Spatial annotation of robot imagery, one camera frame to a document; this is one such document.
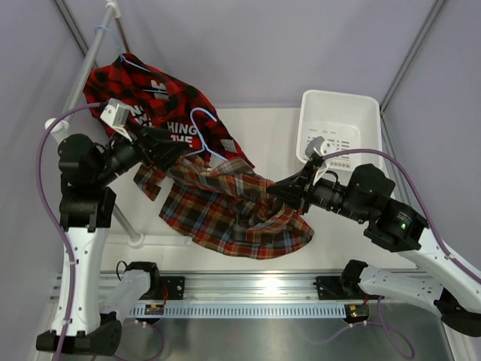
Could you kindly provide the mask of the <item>brown plaid shirt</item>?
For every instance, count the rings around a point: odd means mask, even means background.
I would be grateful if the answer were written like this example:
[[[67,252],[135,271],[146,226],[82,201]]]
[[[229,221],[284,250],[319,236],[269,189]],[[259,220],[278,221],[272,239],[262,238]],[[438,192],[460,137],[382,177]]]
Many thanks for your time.
[[[268,194],[273,181],[240,157],[212,167],[200,156],[183,156],[165,173],[142,165],[134,182],[155,200],[166,177],[173,184],[159,217],[208,250],[266,260],[300,250],[313,239],[309,224]]]

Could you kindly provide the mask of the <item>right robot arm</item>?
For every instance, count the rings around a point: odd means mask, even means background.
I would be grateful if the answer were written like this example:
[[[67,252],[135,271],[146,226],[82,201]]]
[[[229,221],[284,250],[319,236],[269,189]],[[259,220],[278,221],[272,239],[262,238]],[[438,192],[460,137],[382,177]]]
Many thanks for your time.
[[[297,174],[267,191],[305,213],[316,206],[365,224],[363,234],[376,246],[408,259],[429,276],[420,280],[351,259],[339,278],[348,298],[385,296],[424,308],[470,337],[480,335],[479,272],[449,247],[441,247],[434,228],[409,205],[391,197],[395,182],[372,164],[357,166],[344,186],[314,175],[320,162],[310,160]]]

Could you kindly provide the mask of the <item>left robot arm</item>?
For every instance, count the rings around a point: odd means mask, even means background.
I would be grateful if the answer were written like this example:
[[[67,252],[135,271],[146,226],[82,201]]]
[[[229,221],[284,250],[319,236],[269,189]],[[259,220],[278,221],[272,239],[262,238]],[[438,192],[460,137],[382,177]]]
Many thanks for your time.
[[[73,134],[58,146],[61,172],[59,216],[53,224],[64,244],[56,315],[38,335],[36,349],[61,354],[112,356],[119,347],[123,323],[140,298],[161,292],[154,262],[132,262],[109,296],[99,299],[104,246],[109,236],[116,193],[110,183],[138,163],[167,171],[188,145],[172,141],[165,130],[142,128],[120,135],[106,146],[87,135]]]

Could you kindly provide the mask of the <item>light blue wire hanger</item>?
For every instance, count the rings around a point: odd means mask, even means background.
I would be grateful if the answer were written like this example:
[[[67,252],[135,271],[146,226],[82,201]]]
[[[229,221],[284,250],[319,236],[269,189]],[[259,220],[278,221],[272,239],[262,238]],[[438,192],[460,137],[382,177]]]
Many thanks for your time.
[[[194,156],[194,155],[200,155],[201,153],[209,153],[212,156],[216,156],[217,158],[221,159],[222,161],[227,161],[227,158],[220,153],[216,152],[209,144],[207,141],[207,130],[202,130],[201,126],[199,125],[198,121],[196,120],[196,114],[197,113],[202,113],[203,115],[206,115],[208,118],[210,118],[213,122],[217,122],[217,118],[212,115],[211,112],[209,112],[206,108],[201,108],[201,107],[196,107],[193,108],[190,113],[189,113],[189,119],[192,123],[192,126],[195,128],[197,132],[198,139],[201,142],[201,148],[199,150],[195,150],[191,153],[189,153],[189,156]]]

